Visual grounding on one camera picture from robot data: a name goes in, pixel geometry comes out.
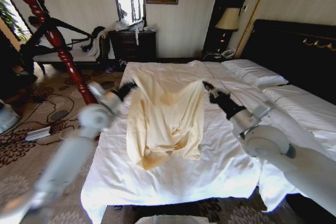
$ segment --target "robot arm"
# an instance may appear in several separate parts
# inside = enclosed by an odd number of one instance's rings
[[[258,125],[272,109],[271,103],[265,102],[250,113],[210,83],[204,82],[204,86],[209,91],[210,102],[218,104],[226,113],[234,126],[233,134],[248,155],[272,163],[291,184],[336,216],[335,161],[315,150],[290,143],[275,127]]]
[[[106,93],[97,83],[89,85],[100,104],[90,104],[81,110],[81,128],[63,141],[33,188],[2,209],[0,223],[20,223],[28,212],[48,206],[62,195],[93,151],[93,140],[111,125],[119,105],[134,87],[136,84],[130,82],[115,93]]]

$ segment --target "dark wooden cabinet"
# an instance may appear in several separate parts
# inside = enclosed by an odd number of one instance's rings
[[[155,61],[156,59],[156,32],[139,32],[139,45],[134,31],[109,32],[116,59],[126,61]]]

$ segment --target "pillow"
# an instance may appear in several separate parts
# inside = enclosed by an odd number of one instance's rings
[[[267,88],[264,94],[336,153],[336,106],[293,85]]]
[[[288,83],[284,77],[250,60],[229,60],[222,64],[240,80],[260,89]]]

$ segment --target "floor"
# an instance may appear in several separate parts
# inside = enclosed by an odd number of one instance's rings
[[[78,127],[77,114],[85,104],[75,83],[67,73],[46,65],[43,76],[37,66],[38,79],[21,89],[6,102],[22,115],[21,120],[0,135],[0,208],[10,199],[28,191],[43,170],[46,162],[59,146],[61,138]],[[86,81],[94,80],[105,89],[117,89],[122,73],[83,70]],[[51,136],[36,142],[25,142],[27,132],[50,126]],[[83,165],[78,177],[52,206],[50,224],[91,223],[81,207],[80,192],[89,171],[94,152]],[[229,224],[303,223],[286,201],[271,213],[263,213],[265,206],[256,189],[249,199],[205,199],[168,206],[110,206],[102,223],[135,223],[152,215],[204,216],[210,222]]]

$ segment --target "carved bedpost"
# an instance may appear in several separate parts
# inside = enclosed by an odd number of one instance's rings
[[[48,10],[44,5],[44,0],[23,0],[27,3],[32,11],[32,13],[38,18],[38,20],[43,23],[49,18]],[[95,97],[91,94],[86,84],[84,83],[84,79],[81,73],[75,66],[74,61],[72,60],[72,55],[70,52],[66,50],[66,43],[63,35],[54,27],[45,33],[46,38],[54,47],[60,47],[58,50],[58,57],[64,62],[66,65],[67,71],[71,77],[71,79],[77,84],[78,91],[83,96],[85,103],[97,103]]]

